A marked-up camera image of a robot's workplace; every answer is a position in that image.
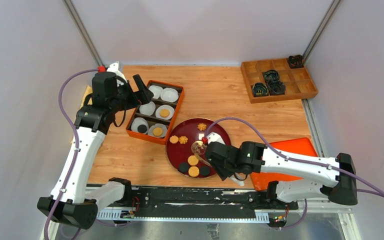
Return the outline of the dotted round biscuit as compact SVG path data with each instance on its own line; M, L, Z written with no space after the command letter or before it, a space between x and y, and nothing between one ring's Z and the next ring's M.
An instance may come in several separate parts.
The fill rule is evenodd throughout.
M190 155L187 159L187 162L190 166L196 166L200 160L195 155Z
M160 137L164 133L164 130L161 127L155 127L152 131L152 134L155 137Z
M197 166L191 166L187 173L190 177L196 178L200 175L200 169Z
M159 112L159 115L162 117L162 118L167 118L169 115L170 115L170 111L167 109L167 108L162 108Z

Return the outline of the black chocolate cookie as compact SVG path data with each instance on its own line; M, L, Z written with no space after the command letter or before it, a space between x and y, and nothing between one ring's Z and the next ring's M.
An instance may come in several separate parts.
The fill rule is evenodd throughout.
M149 130L149 127L145 124L140 124L137 126L137 132L140 133L140 134L147 134L148 133L148 130Z
M182 174L187 174L191 166L187 162L182 162L179 164L177 170Z
M208 177L211 173L211 169L208 166L202 166L199 168L199 174L203 177Z

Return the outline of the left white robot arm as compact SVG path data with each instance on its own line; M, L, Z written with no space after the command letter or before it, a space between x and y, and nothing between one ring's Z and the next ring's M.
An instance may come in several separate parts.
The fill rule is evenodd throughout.
M113 177L87 194L86 187L93 162L111 125L116 124L116 114L148 104L153 93L140 75L133 75L138 88L133 91L128 80L120 73L95 71L92 92L72 121L65 110L63 116L73 130L73 140L61 175L48 197L40 197L37 209L47 216L47 222L87 230L95 222L97 214L108 205L117 202L129 206L133 201L129 180Z

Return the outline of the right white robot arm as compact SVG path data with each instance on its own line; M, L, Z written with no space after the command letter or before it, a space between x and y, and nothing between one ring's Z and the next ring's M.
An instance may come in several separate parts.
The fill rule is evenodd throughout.
M298 180L268 183L265 201L272 209L311 198L326 198L345 206L358 203L357 183L349 175L355 173L355 168L351 156L346 153L337 157L314 157L252 141L245 141L240 147L212 141L204 155L222 180L251 173L298 177Z

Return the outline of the white paper cup top-left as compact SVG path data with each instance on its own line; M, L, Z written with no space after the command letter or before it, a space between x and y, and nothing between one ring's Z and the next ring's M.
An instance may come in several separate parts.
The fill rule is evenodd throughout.
M161 97L161 93L164 90L161 86L158 85L150 85L148 89L153 93L153 99L159 99Z

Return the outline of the white paper cup middle-left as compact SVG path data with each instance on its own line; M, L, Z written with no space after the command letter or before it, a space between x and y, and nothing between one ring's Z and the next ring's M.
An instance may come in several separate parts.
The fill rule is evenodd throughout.
M139 107L139 113L146 116L152 116L155 113L155 110L156 104L153 101Z

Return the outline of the white paper cup middle-right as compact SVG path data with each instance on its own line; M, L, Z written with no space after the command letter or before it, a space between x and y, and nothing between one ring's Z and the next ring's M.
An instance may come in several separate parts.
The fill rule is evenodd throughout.
M164 109L164 108L166 108L166 109L168 109L169 111L170 111L170 115L168 116L168 117L161 117L160 116L160 114L159 114L159 112L160 112L160 110L161 109ZM155 110L155 117L156 118L159 118L159 119L162 119L162 120L171 120L172 119L172 117L174 116L174 113L175 113L175 109L172 107L172 106L170 106L170 105L161 105L161 106L159 106L156 110Z

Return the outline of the orange cookie box tray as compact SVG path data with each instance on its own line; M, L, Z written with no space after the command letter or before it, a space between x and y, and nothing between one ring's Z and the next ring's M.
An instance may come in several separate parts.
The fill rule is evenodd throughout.
M161 100L161 98L159 98L159 99L153 99L152 98L152 100L151 100L151 102L155 103L156 109L162 105L169 105L169 106L173 107L174 108L174 116L170 120L164 120L164 119L157 118L155 116L155 112L151 116L143 115L143 114L139 113L139 108L140 108L140 106L139 106L135 109L135 111L134 111L132 117L130 118L129 123L125 129L126 129L127 134L132 138L148 141L148 142L155 143L155 144L165 145L169 139L170 132L174 127L176 117L180 111L180 108L181 108L181 105L182 105L182 102L183 102L183 99L185 96L185 91L184 91L184 88L182 86L171 84L171 83L166 83L166 82L155 81L155 80L150 80L147 84L147 88L151 85L160 86L163 89L164 88L173 88L173 89L178 91L179 98L176 102L163 101L163 100ZM149 136L148 133L147 134L141 134L141 133L131 131L132 122L137 117L144 118L145 120L147 120L149 128L154 124L166 125L168 128L166 136L164 138L156 138L156 137Z

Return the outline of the white paper cup bottom-left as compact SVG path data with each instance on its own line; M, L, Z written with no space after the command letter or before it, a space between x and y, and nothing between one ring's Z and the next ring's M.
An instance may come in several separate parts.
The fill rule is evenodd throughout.
M140 124L145 124L148 126L148 129L149 129L149 124L148 124L148 121L145 120L143 117L136 117L132 124L131 124L131 131L135 132L135 133L138 133L137 132L137 126L140 125Z

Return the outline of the white paper cup bottom-right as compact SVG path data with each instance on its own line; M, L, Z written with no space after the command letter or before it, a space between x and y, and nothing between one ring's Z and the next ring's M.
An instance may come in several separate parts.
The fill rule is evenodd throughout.
M163 139L166 137L168 132L168 127L161 123L156 123L149 127L148 135L151 137Z

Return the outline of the flower butter cookie upper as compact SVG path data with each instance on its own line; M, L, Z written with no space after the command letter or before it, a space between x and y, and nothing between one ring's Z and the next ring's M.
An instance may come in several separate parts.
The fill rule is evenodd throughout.
M207 125L205 124L205 123L199 123L198 125L197 125L197 129L199 130L199 131L205 131L206 129L207 129Z

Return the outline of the flower butter cookie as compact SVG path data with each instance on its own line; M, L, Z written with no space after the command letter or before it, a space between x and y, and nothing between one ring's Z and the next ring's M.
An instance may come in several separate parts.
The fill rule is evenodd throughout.
M180 136L179 139L178 139L178 142L181 144L181 145L185 145L187 142L188 142L188 138L186 136Z
M205 124L205 123L199 123L198 125L197 125L197 129L199 130L199 131L205 131L206 129L207 129L207 125Z

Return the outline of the flower butter cookie left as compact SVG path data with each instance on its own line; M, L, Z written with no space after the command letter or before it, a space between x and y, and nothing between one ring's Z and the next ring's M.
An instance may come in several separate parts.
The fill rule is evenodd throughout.
M187 142L188 142L188 138L186 136L180 136L179 139L178 139L178 142L181 144L181 145L185 145Z

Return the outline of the plain round butter cookie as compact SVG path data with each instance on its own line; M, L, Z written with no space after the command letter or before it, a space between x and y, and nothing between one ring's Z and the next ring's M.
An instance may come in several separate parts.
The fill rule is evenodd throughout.
M179 137L176 136L176 135L172 135L172 136L169 138L169 142L170 142L171 144L176 144L176 143L179 142Z

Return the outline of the wooden compartment organizer box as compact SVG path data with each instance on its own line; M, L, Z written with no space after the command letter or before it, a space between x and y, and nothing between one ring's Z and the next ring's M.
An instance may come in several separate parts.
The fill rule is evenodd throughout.
M244 61L240 70L252 104L310 99L319 93L307 68L287 58Z

